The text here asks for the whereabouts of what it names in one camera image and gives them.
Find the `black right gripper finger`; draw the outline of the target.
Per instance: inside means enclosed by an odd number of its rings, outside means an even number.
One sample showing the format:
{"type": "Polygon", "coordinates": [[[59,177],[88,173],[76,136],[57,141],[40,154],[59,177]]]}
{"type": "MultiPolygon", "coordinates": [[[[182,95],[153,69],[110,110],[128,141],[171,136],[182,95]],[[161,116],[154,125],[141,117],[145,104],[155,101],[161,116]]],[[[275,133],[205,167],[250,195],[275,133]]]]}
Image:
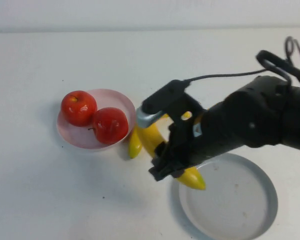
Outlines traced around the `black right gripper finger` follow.
{"type": "Polygon", "coordinates": [[[154,163],[168,163],[170,156],[169,142],[161,142],[154,150],[154,163]]]}
{"type": "Polygon", "coordinates": [[[149,173],[158,182],[166,177],[178,178],[184,173],[184,165],[180,162],[154,162],[148,170],[149,173]]]}

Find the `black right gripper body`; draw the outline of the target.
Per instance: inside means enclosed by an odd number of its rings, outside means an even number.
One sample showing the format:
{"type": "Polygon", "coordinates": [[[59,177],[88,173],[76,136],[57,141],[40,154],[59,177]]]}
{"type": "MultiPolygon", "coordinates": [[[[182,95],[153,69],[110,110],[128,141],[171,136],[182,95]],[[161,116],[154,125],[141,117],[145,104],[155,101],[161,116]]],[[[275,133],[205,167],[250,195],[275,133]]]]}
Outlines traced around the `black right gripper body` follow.
{"type": "Polygon", "coordinates": [[[169,139],[164,147],[164,172],[181,173],[211,158],[211,117],[199,113],[183,120],[181,115],[169,115],[169,139]]]}

